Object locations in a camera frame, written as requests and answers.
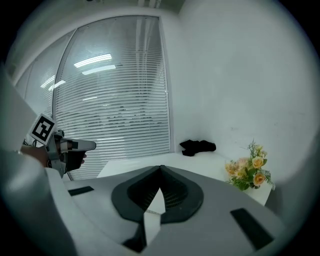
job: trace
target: ceiling light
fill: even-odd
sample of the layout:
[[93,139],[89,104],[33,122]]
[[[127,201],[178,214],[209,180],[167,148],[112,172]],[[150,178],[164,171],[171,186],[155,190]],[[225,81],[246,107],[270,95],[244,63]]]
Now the ceiling light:
[[52,82],[53,80],[55,80],[55,76],[51,76],[47,81],[44,82],[43,85],[41,85],[41,88],[45,88],[50,82]]
[[104,54],[104,55],[100,55],[100,56],[96,56],[93,58],[88,58],[88,59],[82,60],[80,62],[75,63],[74,66],[76,68],[79,68],[79,67],[91,64],[91,63],[101,62],[101,61],[106,61],[106,60],[111,60],[111,59],[112,59],[111,54],[108,53],[108,54]]
[[90,69],[88,71],[84,71],[84,72],[82,72],[82,74],[89,75],[89,74],[104,71],[104,70],[114,70],[115,68],[116,68],[115,65],[101,66],[101,67],[97,67],[94,69]]
[[49,91],[53,91],[54,88],[57,88],[58,86],[63,85],[65,82],[66,81],[61,80],[61,81],[57,82],[56,84],[51,85],[50,88],[49,88]]
[[91,98],[84,98],[83,101],[91,100],[91,99],[96,99],[98,97],[91,97]]

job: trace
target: table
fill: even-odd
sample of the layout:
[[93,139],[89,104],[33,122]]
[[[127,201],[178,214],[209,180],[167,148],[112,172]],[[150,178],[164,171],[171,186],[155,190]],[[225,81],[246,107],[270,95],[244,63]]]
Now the table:
[[[165,165],[216,180],[227,181],[228,174],[225,171],[225,164],[229,161],[229,159],[217,152],[200,152],[194,156],[185,156],[182,153],[166,153],[124,160],[112,160],[104,166],[98,178],[123,174],[147,166]],[[244,193],[264,206],[271,189],[271,185],[264,182],[259,189],[248,188]]]

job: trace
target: white wall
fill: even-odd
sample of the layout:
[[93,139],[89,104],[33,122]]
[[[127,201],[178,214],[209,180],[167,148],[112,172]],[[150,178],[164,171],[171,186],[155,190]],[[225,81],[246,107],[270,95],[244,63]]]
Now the white wall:
[[179,14],[200,90],[202,138],[231,159],[253,138],[276,182],[298,171],[320,124],[319,66],[275,3],[189,0]]
[[105,3],[64,0],[46,3],[28,18],[6,62],[16,84],[32,61],[57,39],[86,24],[117,16],[148,15],[159,17],[164,40],[165,64],[169,84],[172,151],[179,151],[184,140],[197,139],[199,116],[194,110],[197,88],[189,77],[190,53],[187,50],[178,15],[164,9],[138,7],[137,1]]

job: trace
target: flower bouquet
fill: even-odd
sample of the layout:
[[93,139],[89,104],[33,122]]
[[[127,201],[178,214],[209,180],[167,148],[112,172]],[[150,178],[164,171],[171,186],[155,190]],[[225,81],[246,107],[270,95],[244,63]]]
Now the flower bouquet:
[[263,151],[263,146],[257,145],[254,140],[248,149],[250,157],[242,157],[237,161],[231,160],[230,163],[225,164],[225,170],[229,174],[227,183],[244,191],[248,188],[258,189],[266,181],[274,190],[275,185],[271,181],[270,172],[262,168],[267,163],[267,152]]

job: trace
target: black rectangular strip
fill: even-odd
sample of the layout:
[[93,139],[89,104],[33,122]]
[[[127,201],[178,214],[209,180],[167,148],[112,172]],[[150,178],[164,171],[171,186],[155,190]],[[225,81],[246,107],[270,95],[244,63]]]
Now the black rectangular strip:
[[256,250],[273,241],[267,231],[244,208],[232,210],[230,213]]
[[90,186],[84,186],[84,187],[80,187],[80,188],[75,188],[75,189],[70,189],[68,190],[70,196],[76,196],[76,195],[81,195],[83,193],[87,193],[94,190],[92,187]]

